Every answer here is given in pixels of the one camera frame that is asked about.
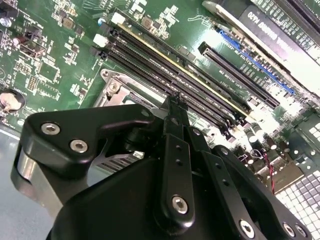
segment silver screw head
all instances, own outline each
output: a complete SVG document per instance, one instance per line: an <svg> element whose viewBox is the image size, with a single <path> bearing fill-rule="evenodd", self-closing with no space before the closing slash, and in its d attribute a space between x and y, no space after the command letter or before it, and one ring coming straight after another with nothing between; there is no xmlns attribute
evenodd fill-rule
<svg viewBox="0 0 320 240"><path fill-rule="evenodd" d="M301 227L299 226L298 224L295 225L295 228L298 230L298 232L303 236L303 237L307 237L307 233L306 231Z"/></svg>
<svg viewBox="0 0 320 240"><path fill-rule="evenodd" d="M60 133L60 127L52 122L47 122L41 125L41 131L47 135L57 135Z"/></svg>
<svg viewBox="0 0 320 240"><path fill-rule="evenodd" d="M290 237L296 236L295 231L292 229L292 227L289 224L284 222L283 227L284 227L285 231L289 234Z"/></svg>
<svg viewBox="0 0 320 240"><path fill-rule="evenodd" d="M241 227L241 230L244 232L244 234L250 238L253 239L255 238L255 231L253 229L253 227L245 220L241 220L239 222L239 225Z"/></svg>
<svg viewBox="0 0 320 240"><path fill-rule="evenodd" d="M193 132L198 136L200 136L200 134L201 134L200 131L196 128L193 129Z"/></svg>
<svg viewBox="0 0 320 240"><path fill-rule="evenodd" d="M227 151L227 149L225 149L225 148L221 148L221 152L224 154L224 155L228 155L228 151Z"/></svg>
<svg viewBox="0 0 320 240"><path fill-rule="evenodd" d="M188 211L187 202L180 196L174 196L172 198L172 206L180 214L186 214Z"/></svg>
<svg viewBox="0 0 320 240"><path fill-rule="evenodd" d="M70 142L70 148L79 154L83 154L88 150L88 145L85 141L75 139Z"/></svg>

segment surface-mount component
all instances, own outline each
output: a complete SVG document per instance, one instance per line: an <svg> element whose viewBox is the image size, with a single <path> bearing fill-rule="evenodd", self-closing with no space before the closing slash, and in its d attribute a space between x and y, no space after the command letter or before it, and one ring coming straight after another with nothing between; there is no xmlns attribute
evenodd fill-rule
<svg viewBox="0 0 320 240"><path fill-rule="evenodd" d="M67 29L72 29L75 26L75 23L74 23L74 21L72 21L72 19L65 17L62 20L62 25Z"/></svg>
<svg viewBox="0 0 320 240"><path fill-rule="evenodd" d="M151 18L145 16L141 20L141 25L144 26L146 29L150 29L153 26L154 21Z"/></svg>
<svg viewBox="0 0 320 240"><path fill-rule="evenodd" d="M19 11L4 0L0 0L0 19L16 18Z"/></svg>

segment motherboard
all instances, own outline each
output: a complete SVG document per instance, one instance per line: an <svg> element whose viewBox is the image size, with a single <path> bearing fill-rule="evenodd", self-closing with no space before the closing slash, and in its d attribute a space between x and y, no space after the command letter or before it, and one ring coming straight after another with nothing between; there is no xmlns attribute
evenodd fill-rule
<svg viewBox="0 0 320 240"><path fill-rule="evenodd" d="M319 21L314 0L0 0L0 122L180 95L278 192L320 161Z"/></svg>

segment black ram slot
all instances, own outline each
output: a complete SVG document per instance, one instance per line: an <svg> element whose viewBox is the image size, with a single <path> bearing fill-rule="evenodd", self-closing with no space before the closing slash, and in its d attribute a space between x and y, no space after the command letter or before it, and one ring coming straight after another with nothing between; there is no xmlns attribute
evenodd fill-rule
<svg viewBox="0 0 320 240"><path fill-rule="evenodd" d="M128 43L132 43L132 41L134 40L135 42L133 42L133 46L136 46L136 47L138 47L139 50L144 51L144 53L146 55L150 56L150 59L152 59L154 62L158 63L159 65L166 67L171 73L175 74L177 78L185 81L190 86L192 86L194 89L198 89L196 94L198 94L198 95L205 94L202 98L204 100L208 99L208 101L211 104L214 104L215 107L218 108L220 111L224 112L227 115L241 116L241 113L237 112L236 109L234 109L230 105L226 104L226 102L224 102L219 97L212 94L207 88L205 88L199 82L194 81L190 76L181 72L176 66L174 66L173 64L170 64L168 61L163 59L157 53L150 51L149 48L147 46L145 46L143 43L137 41L136 39L134 39L134 37L132 37L130 35L128 37L126 36L124 38L125 38L125 41ZM128 48L128 46L122 41L119 41L117 44L122 45L122 48Z"/></svg>
<svg viewBox="0 0 320 240"><path fill-rule="evenodd" d="M209 103L205 102L203 99L197 96L197 94L193 94L191 89L189 89L188 87L182 87L180 84L178 84L177 81L174 80L173 75L164 72L160 67L156 66L154 63L150 62L147 58L143 57L139 53L121 44L116 44L113 46L113 48L120 53L124 53L126 56L134 59L140 66L144 66L145 69L148 69L148 73L153 75L155 78L159 79L160 77L161 81L165 81L166 84L172 85L179 92L183 93L188 98L189 102L193 102L193 99L195 99L195 101L198 102L198 108L202 108L202 111L204 112L209 110L210 112L212 112L210 113L210 115L214 115L221 123L229 123L230 127L235 124L233 118L226 114L223 114L222 112L218 111L218 109L213 108Z"/></svg>
<svg viewBox="0 0 320 240"><path fill-rule="evenodd" d="M280 105L280 103L276 99L274 99L266 90L255 83L243 72L239 71L231 62L225 59L221 54L219 54L208 44L203 42L199 47L199 51L216 67L226 73L229 73L228 75L232 78L233 81L245 87L249 92L252 93L252 95L264 102L267 106L275 109Z"/></svg>
<svg viewBox="0 0 320 240"><path fill-rule="evenodd" d="M165 70L162 68L162 61L161 62L158 62L156 60L153 60L153 62L151 62L149 59L143 57L142 55L140 55L139 53L137 52L133 52L132 49L130 49L126 44L124 44L123 42L117 42L116 46L120 49L121 52L124 52L126 53L128 56L131 56L132 58L140 58L140 63L141 64L146 64L147 62L149 62L149 64L147 66L154 66L156 67L156 72L159 73L159 72L165 72ZM199 97L202 97L202 100L203 101L206 101L207 99L209 100L209 102L207 102L207 106L208 108L212 109L211 105L214 105L215 108L218 109L217 110L214 110L215 111L215 114L221 116L222 118L225 118L225 119L228 119L229 122L231 122L233 125L235 124L235 121L233 118L231 118L230 116L234 115L234 111L224 107L223 105L220 104L220 102L216 101L215 99L212 99L209 95L204 95L204 96L201 96L202 94L202 91L204 91L204 93L206 94L206 91L201 88L199 85L197 84L194 84L194 81L191 81L191 80L188 80L186 78L184 78L182 75L179 75L177 73L175 73L174 71L170 71L170 72L165 72L166 74L166 77L171 79L171 77L174 77L176 80L177 80L177 84L180 81L185 81L188 85L190 85L193 89L190 89L190 91L193 91L194 94L196 95L199 95Z"/></svg>
<svg viewBox="0 0 320 240"><path fill-rule="evenodd" d="M128 17L127 15L126 15L126 17L127 17L128 23L130 23L131 25L135 26L138 30L140 30L146 36L151 38L154 42L159 44L162 48L166 49L168 52L170 52L171 54L175 55L177 60L179 62L183 63L183 66L186 68L187 71L189 70L188 66L192 66L192 68L195 69L198 73L200 73L202 76L205 76L206 79L202 80L204 83L207 82L207 85L209 85L216 92L218 92L221 95L223 95L223 97L228 99L232 104L237 106L243 112L246 112L247 114L249 114L251 112L251 108L246 103L246 101L244 101L242 98L238 97L235 93L233 93L228 88L226 88L224 85L222 85L218 80L214 79L212 76L210 76L209 74L204 72L202 69L200 69L197 65L195 65L193 62L191 62L189 59L187 59L185 56L183 56L180 52L175 50L173 47L171 47L170 45L168 45L167 43L165 43L161 39L159 39L159 38L155 37L154 35L152 35L147 29L145 29L143 26L141 26L137 22L135 22L132 19L130 19L130 17ZM143 48L146 47L143 43L141 43L140 41L136 40L133 36L128 34L126 31L123 31L119 26L115 26L115 28L117 29L117 33L115 33L116 35L119 34L119 35L121 35L121 37L124 37L127 40L130 40L130 42L135 41L135 45L139 44L140 47L143 47ZM185 74L183 72L181 72L180 70L179 70L179 74L185 76Z"/></svg>
<svg viewBox="0 0 320 240"><path fill-rule="evenodd" d="M151 83L152 85L154 85L154 87L158 89L160 92L162 92L163 94L171 95L174 92L170 87L168 86L165 87L164 83L160 82L161 81L160 78L150 74L150 72L145 71L144 69L142 69L141 67L133 63L132 61L128 60L120 52L110 50L109 52L106 53L106 55L111 61L118 63L120 66L124 66L125 68L133 72L138 77L142 77L143 79L147 80L148 83ZM190 102L186 98L185 100L187 100L188 103L191 103L188 106L192 112L196 113L199 117L203 118L208 123L211 123L218 129L220 129L221 133L223 130L225 132L224 133L225 135L230 134L228 132L228 128L226 124L224 122L221 122L219 117L215 115L209 115L206 112L200 111L197 106L192 105L194 104L193 102Z"/></svg>

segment black pcie slot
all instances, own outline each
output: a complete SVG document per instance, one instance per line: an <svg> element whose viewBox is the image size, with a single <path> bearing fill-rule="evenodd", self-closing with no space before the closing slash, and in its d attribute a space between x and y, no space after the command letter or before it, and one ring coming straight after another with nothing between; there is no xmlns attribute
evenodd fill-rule
<svg viewBox="0 0 320 240"><path fill-rule="evenodd" d="M148 63L147 66L153 68L153 70L156 73L159 74L162 72L163 73L162 78L166 78L166 79L170 79L170 80L171 80L171 78L175 78L176 81L175 82L171 81L171 84L173 84L177 88L182 87L181 83L179 84L179 81L185 81L193 89L185 87L185 88L182 88L184 90L183 92L188 91L188 94L190 94L194 98L197 98L198 101L203 102L203 104L205 106L207 106L207 108L210 109L211 111L214 111L216 115L220 116L223 119L227 119L232 124L235 124L234 119L230 117L231 115L234 114L234 111L230 111L228 108L223 108L223 106L221 106L219 102L215 101L214 99L210 98L209 96L205 96L205 97L199 96L200 92L204 91L204 89L200 88L200 90L199 90L199 85L194 84L194 81L185 79L182 75L179 75L177 73L175 74L175 72L166 71L163 68L163 66L161 65L162 62L165 63L166 61L160 61L160 64L159 64L159 62L157 62L155 60L154 60L154 62L152 62L149 59L145 58L144 56L140 55L138 52L133 51L131 48L129 48L127 45L125 45L123 42L120 42L120 41L118 41L116 43L115 47L116 48L118 47L121 52L124 52L125 54L127 54L131 58L138 58L138 61L140 62L140 64Z"/></svg>
<svg viewBox="0 0 320 240"><path fill-rule="evenodd" d="M305 6L301 0L278 0L276 2L298 26L315 41L320 44L320 20Z"/></svg>
<svg viewBox="0 0 320 240"><path fill-rule="evenodd" d="M109 50L105 53L105 56L103 58L105 57L108 57L111 61L119 64L120 66L124 66L126 69L130 70L138 77L142 77L143 79L147 80L148 83L153 85L154 88L158 89L158 91L163 95L171 95L174 92L178 92L177 90L172 90L172 88L170 88L169 86L165 86L166 83L162 79L142 69L118 51ZM230 136L227 125L223 121L220 121L219 117L210 115L207 112L200 111L198 107L194 106L194 103L187 98L184 98L184 100L190 103L188 104L188 107L192 112L206 120L208 123L213 124L216 128L220 129L221 133L224 134L227 138L228 136Z"/></svg>
<svg viewBox="0 0 320 240"><path fill-rule="evenodd" d="M215 118L221 123L227 123L229 127L232 127L232 125L235 124L235 120L233 118L212 107L209 103L201 99L196 92L193 94L192 90L188 87L182 87L176 80L175 76L166 73L163 69L161 69L161 67L158 67L149 59L133 51L126 45L117 43L113 46L113 49L116 49L119 53L123 53L126 56L134 59L140 66L143 66L144 69L148 69L148 73L150 73L152 76L157 79L161 79L161 81L166 82L167 85L173 86L178 92L183 93L187 97L188 102L192 103L194 106L197 106L199 109L202 109L203 112L209 112L211 116L215 116Z"/></svg>
<svg viewBox="0 0 320 240"><path fill-rule="evenodd" d="M235 106L237 106L239 109L241 109L243 112L247 112L248 114L251 112L251 108L250 106L246 103L246 101L244 101L242 98L240 98L239 96L237 96L235 93L233 93L232 91L230 91L228 88L226 88L224 85L222 85L218 80L216 80L215 78L213 78L212 76L210 76L209 74L207 74L205 71L203 71L201 68L199 68L197 65L195 65L193 62L191 62L189 59L187 59L185 56L183 56L180 52L178 52L176 49L174 49L173 47L171 47L170 45L168 45L166 42L162 41L160 38L155 37L154 35L152 35L152 33L150 33L146 28L144 28L143 26L141 26L140 24L138 24L137 22L133 21L129 16L125 15L127 22L130 23L131 25L133 25L135 28L137 28L139 31L143 32L146 36L148 36L150 39L152 39L154 42L156 42L157 44L159 44L159 46L163 49L165 49L166 51L170 52L171 54L175 55L177 60L182 63L182 65L184 66L184 68L188 71L189 68L188 66L191 66L194 70L196 70L200 76L198 76L198 78L202 79L202 76L205 77L205 79L202 79L202 81L205 83L207 82L207 84L214 90L216 90L217 92L223 94L226 93L227 95L224 95L224 97L226 99L228 99L232 104L234 104ZM128 34L125 31L122 31L121 28L119 28L118 26L115 26L115 28L117 30L119 30L119 34L121 34L121 36L125 36L126 38L131 38L134 39L136 41L136 43L140 43L138 40L136 40L134 37L132 37L130 34Z"/></svg>
<svg viewBox="0 0 320 240"><path fill-rule="evenodd" d="M275 109L280 105L280 103L276 99L274 99L266 90L264 90L261 86L251 80L243 72L239 71L231 62L225 59L221 54L219 54L208 44L203 42L199 47L199 51L212 64L223 70L225 73L228 73L229 77L233 81L245 87L251 92L251 94L264 102L267 106Z"/></svg>

